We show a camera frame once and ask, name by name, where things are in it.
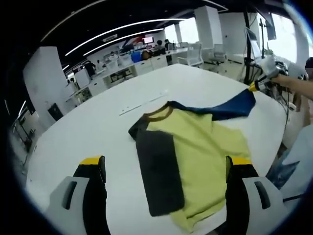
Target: computer monitor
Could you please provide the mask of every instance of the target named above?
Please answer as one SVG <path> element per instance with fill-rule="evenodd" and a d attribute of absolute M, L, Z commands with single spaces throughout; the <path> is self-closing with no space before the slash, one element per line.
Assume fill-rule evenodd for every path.
<path fill-rule="evenodd" d="M 143 43 L 144 44 L 153 43 L 153 42 L 154 42 L 153 37 L 145 37 L 145 38 L 143 38 Z"/>
<path fill-rule="evenodd" d="M 262 52 L 259 48 L 257 38 L 255 34 L 248 28 L 246 28 L 246 35 L 250 40 L 251 48 L 254 56 L 254 60 L 262 57 Z"/>

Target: t-shirt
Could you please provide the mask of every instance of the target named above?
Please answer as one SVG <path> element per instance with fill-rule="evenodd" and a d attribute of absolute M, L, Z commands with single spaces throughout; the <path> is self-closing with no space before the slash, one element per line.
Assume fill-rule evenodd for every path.
<path fill-rule="evenodd" d="M 152 216 L 170 214 L 192 232 L 196 222 L 224 206 L 226 156 L 250 159 L 250 152 L 240 130 L 215 121 L 247 117 L 254 104 L 247 90 L 213 108 L 170 101 L 135 123 L 129 133 Z"/>

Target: navy blue sleeve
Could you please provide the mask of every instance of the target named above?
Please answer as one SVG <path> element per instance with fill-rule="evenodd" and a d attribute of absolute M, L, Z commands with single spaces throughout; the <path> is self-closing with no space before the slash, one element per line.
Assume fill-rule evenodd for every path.
<path fill-rule="evenodd" d="M 245 89 L 229 101 L 215 107 L 186 107 L 176 101 L 169 101 L 169 105 L 174 108 L 194 112 L 196 114 L 212 114 L 212 121 L 217 121 L 249 116 L 250 111 L 255 105 L 255 97 L 253 92 Z"/>

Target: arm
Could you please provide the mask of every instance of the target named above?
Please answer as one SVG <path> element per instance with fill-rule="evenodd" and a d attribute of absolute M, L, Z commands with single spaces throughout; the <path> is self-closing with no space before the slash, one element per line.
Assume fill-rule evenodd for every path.
<path fill-rule="evenodd" d="M 278 83 L 282 87 L 287 87 L 311 100 L 313 100 L 313 82 L 299 80 L 294 77 L 279 75 L 272 79 L 272 82 Z"/>

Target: window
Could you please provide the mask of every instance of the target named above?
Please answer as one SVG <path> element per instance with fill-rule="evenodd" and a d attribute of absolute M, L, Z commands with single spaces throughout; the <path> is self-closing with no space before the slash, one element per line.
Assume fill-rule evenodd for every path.
<path fill-rule="evenodd" d="M 313 40 L 312 37 L 310 37 L 309 34 L 307 34 L 307 39 L 309 43 L 309 57 L 313 57 Z"/>
<path fill-rule="evenodd" d="M 168 39 L 171 43 L 178 43 L 177 40 L 177 34 L 176 34 L 176 30 L 175 30 L 175 25 L 172 24 L 170 26 L 167 26 L 165 29 L 165 36 L 166 39 Z"/>
<path fill-rule="evenodd" d="M 267 30 L 266 28 L 263 28 L 264 48 L 271 49 L 275 55 L 286 58 L 292 62 L 296 62 L 297 42 L 292 20 L 276 14 L 272 14 L 272 16 L 277 39 L 269 41 Z M 258 18 L 261 18 L 262 22 L 265 23 L 265 19 L 261 15 L 258 14 Z M 259 30 L 259 32 L 260 39 L 262 40 L 261 29 Z"/>
<path fill-rule="evenodd" d="M 179 23 L 181 39 L 183 42 L 195 43 L 199 41 L 195 18 L 189 18 Z"/>

